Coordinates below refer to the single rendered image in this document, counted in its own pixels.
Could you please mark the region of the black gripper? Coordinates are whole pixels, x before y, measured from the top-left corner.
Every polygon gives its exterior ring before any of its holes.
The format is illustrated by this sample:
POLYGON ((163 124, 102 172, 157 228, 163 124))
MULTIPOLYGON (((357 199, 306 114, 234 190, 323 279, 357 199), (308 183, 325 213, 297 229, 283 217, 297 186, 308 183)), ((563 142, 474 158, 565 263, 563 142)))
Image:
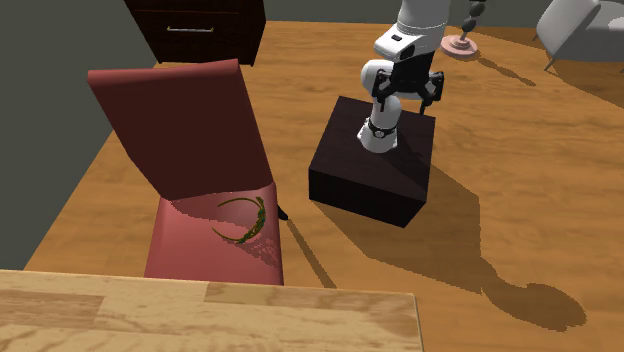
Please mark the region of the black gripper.
POLYGON ((417 93, 422 97, 420 113, 442 98, 445 76, 442 71, 430 72, 434 52, 415 55, 393 65, 392 73, 378 69, 372 88, 372 97, 385 110, 386 99, 394 93, 417 93))

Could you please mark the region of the dark robot stand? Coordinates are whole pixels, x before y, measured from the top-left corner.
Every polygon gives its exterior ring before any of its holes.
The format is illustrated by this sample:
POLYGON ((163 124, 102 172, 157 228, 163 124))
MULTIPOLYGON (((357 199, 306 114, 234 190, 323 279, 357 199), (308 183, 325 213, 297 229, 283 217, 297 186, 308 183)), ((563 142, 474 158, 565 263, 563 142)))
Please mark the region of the dark robot stand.
POLYGON ((377 154, 356 137, 371 110, 337 99, 308 169, 309 198, 404 228, 427 202, 435 118, 402 111, 398 146, 377 154))

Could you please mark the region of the green headband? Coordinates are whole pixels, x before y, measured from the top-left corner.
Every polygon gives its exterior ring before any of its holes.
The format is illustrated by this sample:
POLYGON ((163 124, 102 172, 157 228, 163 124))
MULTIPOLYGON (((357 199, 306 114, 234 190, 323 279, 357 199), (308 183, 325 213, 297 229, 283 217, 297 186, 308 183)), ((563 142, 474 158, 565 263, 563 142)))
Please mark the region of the green headband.
POLYGON ((227 237, 225 235, 223 235, 222 233, 220 233, 219 231, 217 231, 215 228, 212 229, 212 231, 217 234, 219 237, 225 239, 225 240, 230 240, 230 241, 234 241, 237 244, 243 244, 246 241, 254 238, 255 236, 257 236, 260 231, 263 229, 265 222, 266 222, 266 207, 265 207, 265 203, 262 197, 260 196, 256 196, 254 199, 252 198, 245 198, 245 197, 239 197, 239 198, 233 198, 233 199, 229 199, 227 201, 224 201, 222 203, 219 204, 219 207, 226 205, 228 203, 233 203, 235 201, 248 201, 253 203, 254 205, 257 206, 258 211, 257 211, 257 219, 254 223, 254 225, 245 232, 245 234, 242 237, 239 238, 231 238, 231 237, 227 237))

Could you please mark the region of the dark wooden drawer cabinet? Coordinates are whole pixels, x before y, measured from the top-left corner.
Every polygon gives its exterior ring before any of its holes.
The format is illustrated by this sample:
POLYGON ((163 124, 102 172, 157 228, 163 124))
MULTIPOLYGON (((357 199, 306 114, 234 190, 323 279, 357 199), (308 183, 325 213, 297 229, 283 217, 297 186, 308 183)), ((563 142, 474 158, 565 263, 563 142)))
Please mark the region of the dark wooden drawer cabinet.
POLYGON ((158 62, 255 63, 263 0, 124 0, 158 62))

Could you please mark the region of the red chair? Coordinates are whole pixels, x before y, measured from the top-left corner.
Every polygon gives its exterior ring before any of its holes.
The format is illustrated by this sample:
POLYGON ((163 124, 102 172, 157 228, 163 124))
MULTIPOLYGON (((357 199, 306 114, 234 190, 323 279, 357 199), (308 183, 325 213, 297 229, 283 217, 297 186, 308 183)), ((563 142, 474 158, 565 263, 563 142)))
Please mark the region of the red chair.
POLYGON ((126 154, 160 196, 144 275, 284 282, 277 188, 239 63, 91 70, 87 82, 126 154), (263 198, 266 222, 243 244, 263 198))

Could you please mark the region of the light wooden table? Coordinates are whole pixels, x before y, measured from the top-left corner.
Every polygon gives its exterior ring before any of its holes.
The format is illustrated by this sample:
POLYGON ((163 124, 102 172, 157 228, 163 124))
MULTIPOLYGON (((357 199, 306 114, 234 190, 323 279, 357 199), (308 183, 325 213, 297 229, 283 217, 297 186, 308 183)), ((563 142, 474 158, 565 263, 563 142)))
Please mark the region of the light wooden table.
POLYGON ((0 352, 424 352, 411 293, 0 270, 0 352))

